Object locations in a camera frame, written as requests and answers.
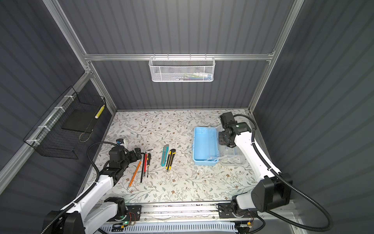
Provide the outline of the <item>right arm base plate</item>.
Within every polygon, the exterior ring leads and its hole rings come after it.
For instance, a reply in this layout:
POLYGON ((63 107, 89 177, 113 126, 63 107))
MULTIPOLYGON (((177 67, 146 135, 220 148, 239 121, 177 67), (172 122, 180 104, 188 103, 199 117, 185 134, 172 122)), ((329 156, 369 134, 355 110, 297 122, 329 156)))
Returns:
POLYGON ((218 210, 219 218, 221 219, 253 218, 253 215, 249 210, 241 210, 237 205, 232 203, 217 203, 215 207, 218 210))

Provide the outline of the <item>teal utility knife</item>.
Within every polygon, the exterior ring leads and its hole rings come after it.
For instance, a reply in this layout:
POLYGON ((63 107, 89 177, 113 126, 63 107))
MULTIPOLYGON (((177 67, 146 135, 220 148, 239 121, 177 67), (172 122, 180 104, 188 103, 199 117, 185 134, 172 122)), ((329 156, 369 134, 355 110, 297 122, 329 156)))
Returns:
POLYGON ((162 158, 161 158, 161 166, 162 166, 162 167, 165 167, 166 162, 167 162, 168 148, 169 148, 169 145, 168 145, 168 144, 166 144, 166 145, 163 147, 162 158))

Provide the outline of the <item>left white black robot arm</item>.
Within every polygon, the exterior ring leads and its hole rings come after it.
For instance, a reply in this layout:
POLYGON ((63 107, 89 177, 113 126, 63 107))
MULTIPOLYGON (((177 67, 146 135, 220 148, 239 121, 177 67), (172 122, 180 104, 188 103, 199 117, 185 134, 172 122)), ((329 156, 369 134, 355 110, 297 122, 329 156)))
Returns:
POLYGON ((95 209, 99 200, 122 178, 131 163, 141 162, 140 148, 128 151, 123 145, 114 144, 110 159, 102 170, 95 167, 96 179, 77 198, 61 210, 51 211, 43 221, 43 234, 93 234, 107 221, 120 223, 120 227, 135 224, 140 219, 140 206, 128 208, 123 198, 109 197, 95 209))

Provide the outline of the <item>blue plastic tool box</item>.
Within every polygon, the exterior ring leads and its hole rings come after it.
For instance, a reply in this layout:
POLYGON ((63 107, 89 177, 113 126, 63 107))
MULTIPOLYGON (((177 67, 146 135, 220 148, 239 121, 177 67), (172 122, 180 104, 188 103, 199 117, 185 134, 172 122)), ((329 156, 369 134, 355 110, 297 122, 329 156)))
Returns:
POLYGON ((214 127, 195 127, 192 158, 197 166, 215 166, 219 161, 218 133, 214 127))

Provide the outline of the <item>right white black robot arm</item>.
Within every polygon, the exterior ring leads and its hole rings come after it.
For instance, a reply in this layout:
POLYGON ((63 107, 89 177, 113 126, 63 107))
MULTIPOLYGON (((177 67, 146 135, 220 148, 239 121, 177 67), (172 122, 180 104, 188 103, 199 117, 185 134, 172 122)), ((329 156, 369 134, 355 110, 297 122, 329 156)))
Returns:
POLYGON ((218 134, 219 144, 229 148, 238 147, 251 166, 257 182, 251 191, 233 197, 233 213, 239 214, 244 210, 267 212, 289 204, 291 188, 275 174, 283 176, 289 183, 292 183, 292 179, 289 174, 283 174, 258 145, 256 127, 236 121, 232 112, 223 113, 219 118, 223 127, 223 131, 218 134))

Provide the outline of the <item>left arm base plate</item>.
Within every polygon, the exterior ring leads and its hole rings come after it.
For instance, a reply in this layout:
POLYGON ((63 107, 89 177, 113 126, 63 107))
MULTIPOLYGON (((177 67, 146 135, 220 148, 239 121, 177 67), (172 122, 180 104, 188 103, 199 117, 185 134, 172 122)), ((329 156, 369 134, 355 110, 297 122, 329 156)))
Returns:
POLYGON ((127 211, 124 215, 113 217, 108 222, 137 222, 140 220, 142 211, 141 205, 127 205, 127 211))

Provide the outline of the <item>yellow black utility knife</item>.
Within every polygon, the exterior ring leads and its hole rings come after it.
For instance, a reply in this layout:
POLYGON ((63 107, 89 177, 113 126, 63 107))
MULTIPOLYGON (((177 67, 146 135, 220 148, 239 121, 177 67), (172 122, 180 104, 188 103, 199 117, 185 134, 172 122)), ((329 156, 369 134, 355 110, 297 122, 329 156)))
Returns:
POLYGON ((167 163, 166 163, 166 171, 167 172, 171 169, 171 165, 172 165, 172 161, 174 159, 175 153, 176 153, 176 150, 171 149, 169 154, 168 154, 167 163))

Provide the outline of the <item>clear tool box lid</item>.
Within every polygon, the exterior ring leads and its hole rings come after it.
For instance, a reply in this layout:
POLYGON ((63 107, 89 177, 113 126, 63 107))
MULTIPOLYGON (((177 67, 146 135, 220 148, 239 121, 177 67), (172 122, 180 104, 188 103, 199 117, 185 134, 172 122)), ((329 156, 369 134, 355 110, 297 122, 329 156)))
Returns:
POLYGON ((246 164, 246 158, 239 147, 230 148, 224 145, 218 145, 219 162, 224 166, 243 166, 246 164))

